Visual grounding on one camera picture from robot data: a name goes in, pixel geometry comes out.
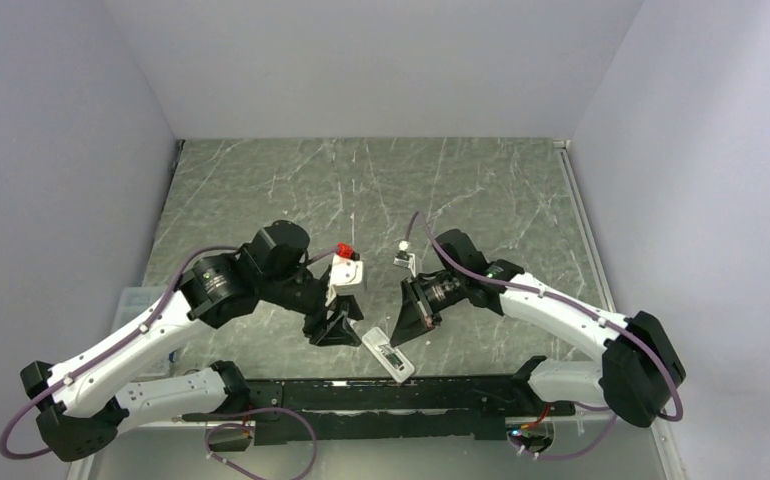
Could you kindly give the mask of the white remote control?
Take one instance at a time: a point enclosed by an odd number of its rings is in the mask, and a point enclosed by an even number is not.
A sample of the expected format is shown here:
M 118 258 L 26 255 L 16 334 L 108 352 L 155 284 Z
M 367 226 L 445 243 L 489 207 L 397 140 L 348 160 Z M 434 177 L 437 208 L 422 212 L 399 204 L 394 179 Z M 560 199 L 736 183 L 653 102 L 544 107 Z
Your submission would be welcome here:
M 397 384 L 403 384 L 415 373 L 415 367 L 407 356 L 390 344 L 388 336 L 379 327 L 368 330 L 361 340 Z

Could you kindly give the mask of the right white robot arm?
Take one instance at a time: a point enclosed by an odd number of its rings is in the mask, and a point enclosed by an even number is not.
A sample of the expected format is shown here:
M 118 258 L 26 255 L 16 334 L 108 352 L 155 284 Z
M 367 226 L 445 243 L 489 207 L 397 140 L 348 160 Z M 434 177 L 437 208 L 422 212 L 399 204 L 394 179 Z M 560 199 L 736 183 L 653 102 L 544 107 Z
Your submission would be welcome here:
M 398 347 L 425 335 L 460 302 L 525 321 L 575 347 L 584 361 L 534 357 L 512 388 L 518 411 L 535 415 L 549 403 L 605 407 L 623 421 L 646 428 L 658 419 L 678 421 L 678 388 L 686 371 L 661 322 L 640 311 L 608 311 L 549 287 L 519 265 L 489 261 L 463 231 L 451 229 L 433 246 L 442 269 L 420 271 L 407 240 L 395 265 L 410 271 L 400 283 L 402 304 L 389 343 Z

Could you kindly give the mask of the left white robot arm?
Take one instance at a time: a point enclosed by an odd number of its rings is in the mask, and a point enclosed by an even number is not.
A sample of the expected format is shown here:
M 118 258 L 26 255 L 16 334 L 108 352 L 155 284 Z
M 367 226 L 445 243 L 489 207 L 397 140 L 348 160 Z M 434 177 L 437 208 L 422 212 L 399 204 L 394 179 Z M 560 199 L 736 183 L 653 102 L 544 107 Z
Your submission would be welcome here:
M 311 272 L 310 238 L 277 220 L 238 247 L 210 246 L 185 259 L 158 300 L 85 352 L 20 374 L 46 453 L 65 462 L 89 457 L 136 427 L 181 415 L 233 420 L 251 406 L 245 377 L 231 361 L 193 374 L 143 381 L 140 374 L 193 338 L 251 314 L 266 302 L 303 317 L 316 346 L 357 346 L 352 323 L 362 319 L 357 295 L 364 265 L 349 245 Z

